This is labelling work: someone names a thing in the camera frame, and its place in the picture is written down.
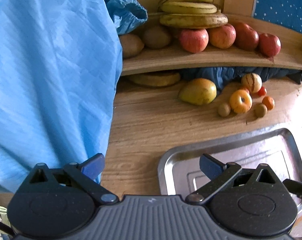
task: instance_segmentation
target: metal tray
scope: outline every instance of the metal tray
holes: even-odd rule
[[[294,136],[286,126],[276,125],[168,150],[158,165],[161,194],[180,194],[184,199],[209,182],[199,168],[203,153],[224,163],[236,162],[243,168],[267,163],[281,181],[287,178],[302,181],[302,160]],[[293,199],[302,213],[301,200],[296,196]]]

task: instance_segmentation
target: red apple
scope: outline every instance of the red apple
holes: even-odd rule
[[[262,33],[259,35],[259,51],[267,57],[274,57],[281,50],[281,43],[277,36]]]
[[[184,29],[181,31],[179,41],[182,48],[192,53],[203,51],[209,42],[209,36],[206,29],[189,30]]]
[[[233,25],[236,32],[235,45],[240,49],[252,51],[258,46],[259,35],[248,24],[238,22]]]
[[[227,49],[235,41],[235,29],[229,23],[208,29],[208,34],[210,44],[219,49]]]

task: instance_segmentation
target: bunch of bananas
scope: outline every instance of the bunch of bananas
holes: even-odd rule
[[[160,16],[160,23],[175,28],[207,29],[228,22],[213,0],[161,0],[159,11],[167,13]]]

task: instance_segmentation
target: curved wooden shelf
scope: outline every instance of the curved wooden shelf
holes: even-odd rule
[[[252,17],[227,15],[229,22],[243,21],[258,33],[272,33],[281,41],[281,52],[273,59],[265,58],[257,52],[247,52],[232,46],[229,49],[217,49],[208,46],[204,52],[188,53],[177,42],[160,49],[143,49],[136,57],[123,60],[122,76],[181,68],[208,66],[262,66],[302,70],[302,34],[280,25],[254,19]],[[158,15],[150,16],[155,22]]]

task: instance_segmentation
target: metal screw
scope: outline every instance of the metal screw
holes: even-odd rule
[[[117,199],[116,195],[110,194],[110,193],[103,194],[101,196],[101,200],[104,201],[104,202],[114,202],[114,201],[116,201],[116,199]]]
[[[200,194],[193,193],[188,195],[186,200],[188,202],[201,202],[204,200],[204,197]]]

